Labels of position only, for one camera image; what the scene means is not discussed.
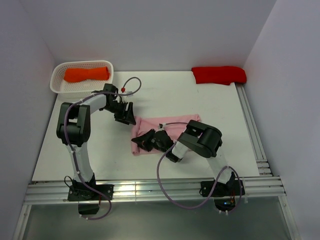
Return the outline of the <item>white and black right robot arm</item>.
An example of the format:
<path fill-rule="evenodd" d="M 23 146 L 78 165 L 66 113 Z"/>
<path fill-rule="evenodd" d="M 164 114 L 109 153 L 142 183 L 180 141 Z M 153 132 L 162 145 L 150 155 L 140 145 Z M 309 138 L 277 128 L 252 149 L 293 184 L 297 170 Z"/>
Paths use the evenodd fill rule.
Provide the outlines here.
<path fill-rule="evenodd" d="M 185 130 L 180 131 L 178 138 L 174 140 L 166 128 L 178 125 L 185 127 Z M 157 129 L 151 128 L 147 132 L 133 137 L 131 142 L 139 150 L 147 153 L 153 150 L 162 152 L 173 163 L 180 162 L 189 151 L 208 160 L 213 159 L 211 169 L 214 172 L 216 187 L 212 195 L 214 197 L 224 197 L 234 191 L 236 175 L 232 170 L 227 168 L 218 177 L 219 171 L 227 165 L 227 161 L 219 153 L 223 141 L 222 133 L 216 127 L 196 120 L 190 120 L 188 123 L 160 123 Z"/>

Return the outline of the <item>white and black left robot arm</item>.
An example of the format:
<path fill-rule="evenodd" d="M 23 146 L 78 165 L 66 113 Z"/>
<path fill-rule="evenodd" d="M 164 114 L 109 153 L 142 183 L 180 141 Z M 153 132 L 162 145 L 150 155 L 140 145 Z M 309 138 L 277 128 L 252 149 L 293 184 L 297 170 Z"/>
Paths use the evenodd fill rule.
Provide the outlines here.
<path fill-rule="evenodd" d="M 66 145 L 73 167 L 73 177 L 68 185 L 68 201 L 112 199 L 114 186 L 98 185 L 90 165 L 88 141 L 91 136 L 91 115 L 106 110 L 114 115 L 115 121 L 135 125 L 133 103 L 123 100 L 123 97 L 131 95 L 132 91 L 106 83 L 102 90 L 93 91 L 83 99 L 61 104 L 56 135 Z"/>

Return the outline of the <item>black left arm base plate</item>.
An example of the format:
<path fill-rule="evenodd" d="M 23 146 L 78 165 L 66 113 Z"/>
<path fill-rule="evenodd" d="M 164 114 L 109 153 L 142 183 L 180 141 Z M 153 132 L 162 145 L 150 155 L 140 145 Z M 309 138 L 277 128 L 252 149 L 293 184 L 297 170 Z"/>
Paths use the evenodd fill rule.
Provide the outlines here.
<path fill-rule="evenodd" d="M 93 187 L 96 191 L 104 194 L 109 200 L 113 198 L 114 185 L 113 184 L 98 184 Z M 78 188 L 71 186 L 69 188 L 67 200 L 69 202 L 81 202 L 81 201 L 99 201 L 105 200 L 100 193 L 97 193 L 91 189 L 88 189 L 84 185 Z"/>

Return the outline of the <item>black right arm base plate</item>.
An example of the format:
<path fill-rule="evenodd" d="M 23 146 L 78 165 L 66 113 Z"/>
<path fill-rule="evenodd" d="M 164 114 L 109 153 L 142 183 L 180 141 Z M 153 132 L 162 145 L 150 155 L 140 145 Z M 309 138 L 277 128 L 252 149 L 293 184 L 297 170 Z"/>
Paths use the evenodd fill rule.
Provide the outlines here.
<path fill-rule="evenodd" d="M 212 190 L 212 187 L 214 185 L 215 181 L 201 181 L 200 182 L 200 190 L 199 190 L 199 194 L 206 198 L 209 193 Z M 244 189 L 244 184 L 243 181 L 240 181 L 240 185 L 238 183 L 238 181 L 234 181 L 232 184 L 223 184 L 218 182 L 216 187 L 214 188 L 214 191 L 211 194 L 211 197 L 218 197 L 218 198 L 222 198 L 222 197 L 231 197 L 231 196 L 240 196 L 240 186 L 242 189 L 242 195 L 245 195 L 245 189 Z"/>

